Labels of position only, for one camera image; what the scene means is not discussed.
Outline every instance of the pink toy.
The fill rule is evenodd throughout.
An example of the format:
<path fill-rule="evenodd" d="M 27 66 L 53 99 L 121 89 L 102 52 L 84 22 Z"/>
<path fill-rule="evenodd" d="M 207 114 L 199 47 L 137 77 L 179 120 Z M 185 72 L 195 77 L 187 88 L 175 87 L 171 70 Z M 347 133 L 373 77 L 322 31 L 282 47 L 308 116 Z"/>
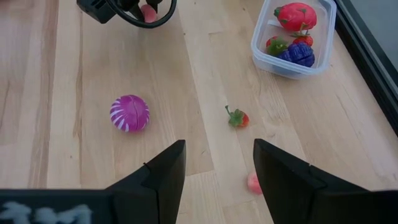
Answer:
<path fill-rule="evenodd" d="M 141 131 L 149 122 L 148 105 L 134 95 L 122 96 L 115 100 L 110 113 L 112 123 L 125 132 Z"/>
<path fill-rule="evenodd" d="M 259 179 L 257 178 L 256 172 L 249 174 L 248 176 L 248 187 L 249 190 L 255 194 L 262 194 Z"/>
<path fill-rule="evenodd" d="M 156 21 L 157 14 L 156 14 L 155 9 L 152 6 L 150 6 L 148 4 L 141 6 L 141 12 L 144 15 L 145 22 L 155 22 Z"/>

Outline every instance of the strawberry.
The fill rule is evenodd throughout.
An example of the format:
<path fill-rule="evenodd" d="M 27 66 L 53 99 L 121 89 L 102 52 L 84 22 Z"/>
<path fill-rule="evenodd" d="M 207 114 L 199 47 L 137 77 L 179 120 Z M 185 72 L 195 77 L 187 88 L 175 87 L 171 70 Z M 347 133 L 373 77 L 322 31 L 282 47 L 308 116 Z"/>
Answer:
<path fill-rule="evenodd" d="M 243 111 L 236 109 L 234 112 L 229 112 L 228 105 L 225 106 L 229 114 L 229 124 L 233 127 L 246 127 L 249 125 L 249 117 Z"/>
<path fill-rule="evenodd" d="M 286 49 L 287 41 L 278 36 L 270 38 L 266 43 L 266 52 L 272 56 L 277 56 Z"/>
<path fill-rule="evenodd" d="M 315 10 L 304 3 L 294 2 L 278 7 L 274 15 L 283 28 L 288 31 L 301 31 L 312 29 L 317 24 Z"/>
<path fill-rule="evenodd" d="M 303 36 L 299 36 L 297 37 L 295 40 L 293 40 L 293 44 L 298 44 L 300 42 L 304 42 L 306 43 L 308 46 L 312 46 L 313 44 L 313 39 L 311 36 L 309 35 L 303 35 Z"/>

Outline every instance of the wooden table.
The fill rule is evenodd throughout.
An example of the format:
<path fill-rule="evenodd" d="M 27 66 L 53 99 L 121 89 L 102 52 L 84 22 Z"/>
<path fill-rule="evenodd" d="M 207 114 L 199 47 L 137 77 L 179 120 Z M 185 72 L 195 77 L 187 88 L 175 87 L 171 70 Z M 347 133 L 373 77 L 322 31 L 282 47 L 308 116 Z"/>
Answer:
<path fill-rule="evenodd" d="M 101 25 L 72 0 L 0 1 L 1 187 L 104 188 L 186 139 L 178 223 L 270 223 L 245 184 L 263 138 L 368 189 L 397 188 L 398 139 L 339 36 L 320 76 L 260 71 L 249 44 L 261 6 L 183 0 L 144 30 L 118 17 Z M 142 133 L 109 120 L 126 94 L 149 104 Z M 251 125 L 230 128 L 225 105 Z"/>

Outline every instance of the purple toy cabbage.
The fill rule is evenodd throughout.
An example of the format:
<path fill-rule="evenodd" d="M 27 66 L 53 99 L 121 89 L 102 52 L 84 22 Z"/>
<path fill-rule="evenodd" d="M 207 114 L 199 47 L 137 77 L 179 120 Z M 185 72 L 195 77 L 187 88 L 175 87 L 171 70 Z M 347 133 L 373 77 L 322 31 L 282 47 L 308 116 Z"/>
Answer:
<path fill-rule="evenodd" d="M 125 132 L 141 131 L 149 122 L 149 108 L 145 101 L 135 95 L 118 98 L 111 107 L 111 121 Z"/>
<path fill-rule="evenodd" d="M 312 48 L 303 42 L 291 44 L 277 57 L 306 67 L 311 67 L 315 63 Z"/>

